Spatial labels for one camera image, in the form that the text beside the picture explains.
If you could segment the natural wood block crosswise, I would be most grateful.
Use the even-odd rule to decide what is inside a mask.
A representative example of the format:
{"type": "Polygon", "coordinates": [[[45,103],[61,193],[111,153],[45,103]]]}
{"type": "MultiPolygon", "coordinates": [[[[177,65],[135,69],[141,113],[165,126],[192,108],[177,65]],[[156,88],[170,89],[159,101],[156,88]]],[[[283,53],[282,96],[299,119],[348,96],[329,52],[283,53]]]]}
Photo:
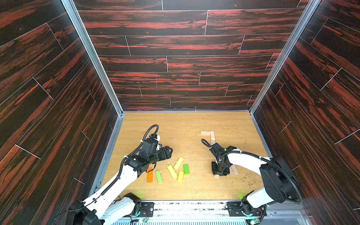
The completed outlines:
{"type": "Polygon", "coordinates": [[[202,136],[210,136],[211,135],[211,132],[210,131],[201,131],[200,134],[202,136]]]}

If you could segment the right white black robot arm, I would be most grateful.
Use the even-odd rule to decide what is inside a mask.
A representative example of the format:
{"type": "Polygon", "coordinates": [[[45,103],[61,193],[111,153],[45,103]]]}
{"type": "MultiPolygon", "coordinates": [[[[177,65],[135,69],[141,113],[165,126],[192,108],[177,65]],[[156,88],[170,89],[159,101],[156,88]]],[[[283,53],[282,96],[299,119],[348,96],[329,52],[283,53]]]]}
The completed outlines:
{"type": "Polygon", "coordinates": [[[300,185],[289,165],[281,157],[261,157],[229,146],[213,145],[202,139],[215,157],[211,170],[213,175],[227,176],[231,166],[240,166],[255,172],[262,178],[263,187],[246,194],[240,202],[228,202],[226,209],[230,216],[257,217],[262,220],[267,206],[285,201],[302,204],[300,185]]]}

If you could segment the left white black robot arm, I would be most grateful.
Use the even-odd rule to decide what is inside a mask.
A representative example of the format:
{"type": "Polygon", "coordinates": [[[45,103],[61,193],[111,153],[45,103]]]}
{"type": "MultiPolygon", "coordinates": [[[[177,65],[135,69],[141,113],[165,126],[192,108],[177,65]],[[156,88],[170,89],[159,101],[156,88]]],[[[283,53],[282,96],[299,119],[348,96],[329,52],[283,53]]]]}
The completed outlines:
{"type": "Polygon", "coordinates": [[[172,157],[173,150],[160,144],[159,126],[151,126],[139,146],[121,161],[117,174],[101,189],[83,201],[74,201],[65,212],[67,225],[112,225],[122,217],[136,217],[141,213],[141,198],[128,193],[116,198],[138,179],[149,172],[150,165],[172,157]]]}

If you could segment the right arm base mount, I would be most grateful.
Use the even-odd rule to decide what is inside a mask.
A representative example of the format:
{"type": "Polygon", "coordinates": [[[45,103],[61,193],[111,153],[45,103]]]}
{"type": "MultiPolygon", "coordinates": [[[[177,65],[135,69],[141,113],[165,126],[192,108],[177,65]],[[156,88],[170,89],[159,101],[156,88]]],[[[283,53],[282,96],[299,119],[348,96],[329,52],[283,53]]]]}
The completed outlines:
{"type": "Polygon", "coordinates": [[[264,206],[253,208],[247,202],[230,201],[225,205],[225,209],[228,211],[231,217],[264,217],[266,216],[266,210],[264,206]]]}

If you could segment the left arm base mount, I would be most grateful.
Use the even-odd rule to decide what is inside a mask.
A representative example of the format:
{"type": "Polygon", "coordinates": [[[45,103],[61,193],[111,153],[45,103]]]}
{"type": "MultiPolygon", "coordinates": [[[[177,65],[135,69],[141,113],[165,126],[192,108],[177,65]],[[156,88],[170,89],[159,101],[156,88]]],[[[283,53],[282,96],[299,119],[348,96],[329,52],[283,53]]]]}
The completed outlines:
{"type": "Polygon", "coordinates": [[[135,204],[133,211],[127,215],[126,217],[133,217],[133,218],[149,218],[153,217],[154,211],[154,202],[144,202],[141,198],[136,196],[133,193],[126,194],[123,198],[129,198],[135,204]]]}

